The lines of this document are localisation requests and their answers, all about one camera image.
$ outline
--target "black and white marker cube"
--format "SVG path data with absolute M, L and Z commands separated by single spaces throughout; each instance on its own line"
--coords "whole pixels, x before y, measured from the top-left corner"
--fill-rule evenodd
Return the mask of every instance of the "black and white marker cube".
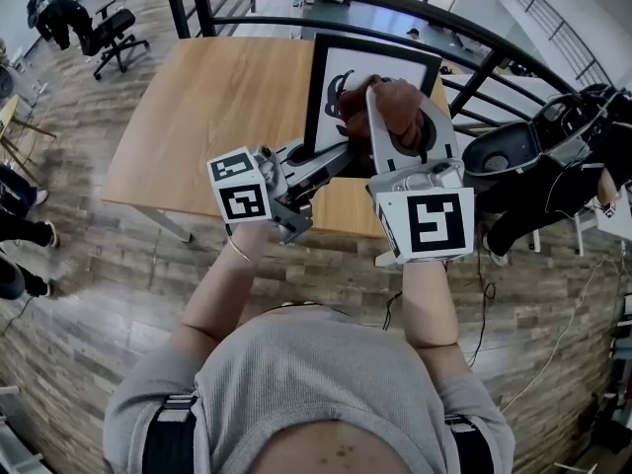
M 213 158 L 206 167 L 226 223 L 272 218 L 264 176 L 246 147 Z
M 397 263 L 444 260 L 474 250 L 474 191 L 433 188 L 376 196 Z

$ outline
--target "black strap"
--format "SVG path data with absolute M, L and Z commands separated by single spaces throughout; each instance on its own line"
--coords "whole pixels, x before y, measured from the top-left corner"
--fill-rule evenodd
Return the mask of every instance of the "black strap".
M 467 418 L 446 419 L 456 448 L 461 474 L 494 474 L 494 460 L 490 446 L 481 431 Z
M 167 399 L 149 424 L 142 454 L 143 474 L 194 474 L 196 417 L 191 406 L 196 398 L 171 399 Z M 164 421 L 170 416 L 182 415 L 183 411 L 186 417 L 182 421 Z

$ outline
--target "picture frame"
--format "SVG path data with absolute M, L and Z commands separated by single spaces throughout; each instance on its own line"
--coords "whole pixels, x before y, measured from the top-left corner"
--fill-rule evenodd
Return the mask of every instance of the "picture frame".
M 441 67 L 435 54 L 375 40 L 318 34 L 309 84 L 302 156 L 345 142 L 345 125 L 333 102 L 337 85 L 352 79 L 359 84 L 371 74 L 405 79 L 430 96 Z

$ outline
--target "bracelet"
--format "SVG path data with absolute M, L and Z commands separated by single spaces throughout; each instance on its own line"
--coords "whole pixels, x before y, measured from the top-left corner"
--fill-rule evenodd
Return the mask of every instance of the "bracelet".
M 240 257 L 244 258 L 244 260 L 246 260 L 247 262 L 256 265 L 255 262 L 253 262 L 248 255 L 246 255 L 246 253 L 244 253 L 242 250 L 240 250 L 237 245 L 233 242 L 233 238 L 229 235 L 228 236 L 228 242 L 230 243 L 230 246 L 235 250 L 235 253 L 237 253 Z

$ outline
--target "staircase railing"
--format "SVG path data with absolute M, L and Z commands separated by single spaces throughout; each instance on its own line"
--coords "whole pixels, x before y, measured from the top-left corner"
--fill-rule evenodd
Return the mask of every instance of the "staircase railing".
M 566 58 L 582 86 L 612 84 L 586 43 L 546 0 L 515 0 Z
M 461 56 L 449 51 L 444 51 L 430 45 L 422 44 L 420 42 L 406 39 L 403 37 L 397 37 L 391 34 L 385 34 L 376 30 L 366 29 L 342 23 L 333 23 L 328 21 L 304 19 L 304 18 L 288 18 L 288 17 L 272 17 L 272 16 L 234 16 L 230 18 L 219 18 L 213 16 L 212 9 L 210 7 L 210 0 L 195 0 L 197 7 L 197 16 L 199 19 L 199 26 L 201 34 L 204 37 L 215 37 L 215 26 L 227 25 L 227 24 L 267 24 L 267 25 L 288 25 L 309 27 L 313 29 L 329 30 L 335 32 L 345 32 L 351 34 L 357 34 L 361 36 L 371 37 L 380 40 L 388 40 L 394 43 L 405 45 L 408 47 L 417 48 L 434 54 L 442 56 L 444 59 L 464 66 L 472 72 L 467 82 L 459 84 L 450 80 L 443 80 L 443 84 L 448 88 L 458 91 L 458 94 L 452 100 L 450 104 L 450 113 L 452 117 L 461 114 L 468 118 L 475 119 L 485 126 L 500 126 L 498 121 L 492 120 L 484 115 L 477 114 L 473 111 L 465 110 L 464 107 L 468 101 L 473 97 L 483 101 L 487 104 L 495 106 L 511 115 L 514 115 L 517 119 L 529 119 L 529 116 L 523 111 L 516 109 L 505 102 L 482 93 L 479 88 L 483 83 L 492 79 L 502 85 L 511 88 L 521 96 L 527 98 L 529 101 L 534 102 L 538 106 L 543 106 L 544 101 L 534 95 L 530 91 L 518 86 L 515 82 L 509 80 L 504 75 L 500 75 L 495 69 L 506 59 L 513 60 L 523 67 L 527 68 L 535 76 L 539 77 L 546 83 L 548 83 L 554 90 L 560 93 L 570 93 L 574 89 L 560 76 L 549 70 L 544 64 L 530 56 L 525 51 L 517 48 L 509 41 L 492 34 L 488 30 L 468 21 L 454 14 L 443 11 L 442 9 L 433 5 L 420 2 L 418 0 L 349 0 L 369 4 L 384 9 L 390 9 L 395 12 L 407 14 L 418 19 L 425 20 L 431 25 L 441 26 L 445 29 L 457 32 L 466 37 L 474 39 L 488 47 L 491 52 L 485 57 L 485 59 L 477 64 L 473 61 L 462 58 Z M 184 7 L 179 4 L 182 0 L 169 0 L 173 13 L 174 22 L 176 24 L 176 30 L 178 36 L 181 39 L 185 39 L 191 36 L 189 33 L 189 25 L 187 23 L 187 15 L 184 12 Z M 460 125 L 455 127 L 457 131 L 461 133 L 478 136 L 478 133 L 472 131 L 467 125 Z

